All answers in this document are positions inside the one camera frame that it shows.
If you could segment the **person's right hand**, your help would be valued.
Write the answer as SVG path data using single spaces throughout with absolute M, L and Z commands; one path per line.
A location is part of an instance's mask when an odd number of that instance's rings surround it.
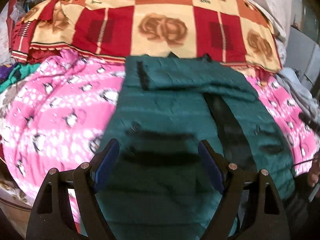
M 319 152 L 315 154 L 311 168 L 308 172 L 308 185 L 310 187 L 314 187 L 318 181 L 319 181 L 319 174 L 320 174 L 320 168 L 319 168 Z

